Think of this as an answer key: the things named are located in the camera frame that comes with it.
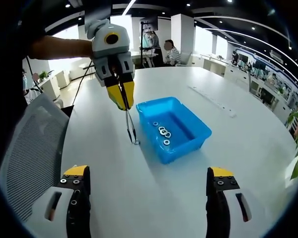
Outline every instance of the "woman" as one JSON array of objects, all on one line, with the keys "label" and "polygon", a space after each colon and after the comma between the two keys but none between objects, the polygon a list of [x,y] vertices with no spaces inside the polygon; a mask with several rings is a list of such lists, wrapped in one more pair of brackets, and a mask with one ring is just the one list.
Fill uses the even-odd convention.
[{"label": "woman", "polygon": [[166,40],[164,43],[164,48],[166,51],[168,51],[167,57],[165,58],[165,66],[180,66],[181,56],[179,51],[175,48],[173,41]]},{"label": "woman", "polygon": [[154,53],[157,54],[157,56],[152,58],[154,67],[162,67],[163,66],[162,51],[159,44],[159,38],[154,31],[149,32],[149,41],[150,41],[151,48],[154,49]]}]

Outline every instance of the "white pillar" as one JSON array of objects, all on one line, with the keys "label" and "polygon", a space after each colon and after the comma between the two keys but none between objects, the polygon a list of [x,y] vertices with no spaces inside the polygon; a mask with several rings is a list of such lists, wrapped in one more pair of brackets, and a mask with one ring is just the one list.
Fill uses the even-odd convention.
[{"label": "white pillar", "polygon": [[171,39],[181,53],[181,59],[187,59],[194,50],[194,19],[178,14],[171,17]]}]

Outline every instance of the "desk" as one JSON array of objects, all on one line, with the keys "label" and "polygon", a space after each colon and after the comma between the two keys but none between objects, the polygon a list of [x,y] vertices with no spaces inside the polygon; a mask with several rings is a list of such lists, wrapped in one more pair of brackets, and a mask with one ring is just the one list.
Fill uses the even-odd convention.
[{"label": "desk", "polygon": [[[140,55],[139,51],[130,51],[130,52],[131,52],[131,58],[133,60],[141,58],[141,55]],[[152,58],[157,56],[157,55],[158,54],[156,54],[156,53],[151,53],[151,51],[150,52],[143,52],[143,58],[147,60],[148,65],[149,65],[150,68],[152,68]]]},{"label": "desk", "polygon": [[[134,81],[135,105],[177,97],[213,134],[200,150],[162,165],[141,130],[135,105],[130,113],[140,146],[130,143],[125,113],[111,102],[106,89],[97,80],[86,82],[69,121],[62,173],[75,164],[90,166],[92,237],[205,237],[210,166],[233,171],[239,185],[258,198],[273,220],[281,214],[287,201],[284,172],[296,145],[270,110],[199,67],[138,69]],[[188,85],[202,87],[237,116],[230,118]]]}]

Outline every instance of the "human arm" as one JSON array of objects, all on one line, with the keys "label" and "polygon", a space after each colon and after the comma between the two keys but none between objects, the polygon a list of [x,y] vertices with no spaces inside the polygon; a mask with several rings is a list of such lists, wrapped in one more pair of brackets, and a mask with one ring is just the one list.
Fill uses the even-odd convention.
[{"label": "human arm", "polygon": [[61,39],[44,36],[29,48],[29,57],[38,60],[56,60],[75,57],[92,58],[92,41]]}]

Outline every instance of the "black cable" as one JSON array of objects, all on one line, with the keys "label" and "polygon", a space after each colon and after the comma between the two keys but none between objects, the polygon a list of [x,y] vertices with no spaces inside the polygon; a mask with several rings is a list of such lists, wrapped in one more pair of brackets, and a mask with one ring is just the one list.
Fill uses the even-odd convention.
[{"label": "black cable", "polygon": [[79,88],[80,88],[80,84],[83,82],[83,79],[84,79],[84,77],[86,76],[86,74],[87,74],[87,72],[88,72],[88,70],[89,70],[89,67],[91,66],[91,63],[92,63],[92,60],[90,61],[90,63],[89,63],[89,66],[87,67],[87,69],[86,69],[86,71],[85,71],[85,74],[84,74],[83,78],[81,78],[81,80],[80,80],[80,83],[79,83],[79,86],[78,86],[78,89],[77,89],[76,95],[75,95],[75,97],[74,97],[74,101],[73,101],[73,103],[72,103],[72,106],[74,105],[74,102],[75,102],[76,96],[77,96],[77,94],[78,94],[78,91],[79,91]]},{"label": "black cable", "polygon": [[[33,76],[33,72],[32,72],[32,69],[31,69],[31,65],[30,65],[30,61],[29,61],[29,57],[28,56],[26,57],[26,61],[28,62],[29,69],[30,69],[30,72],[31,72],[31,76]],[[34,84],[39,89],[40,93],[43,93],[42,89],[39,87],[39,85],[38,85],[38,83],[36,81],[34,81]]]}]

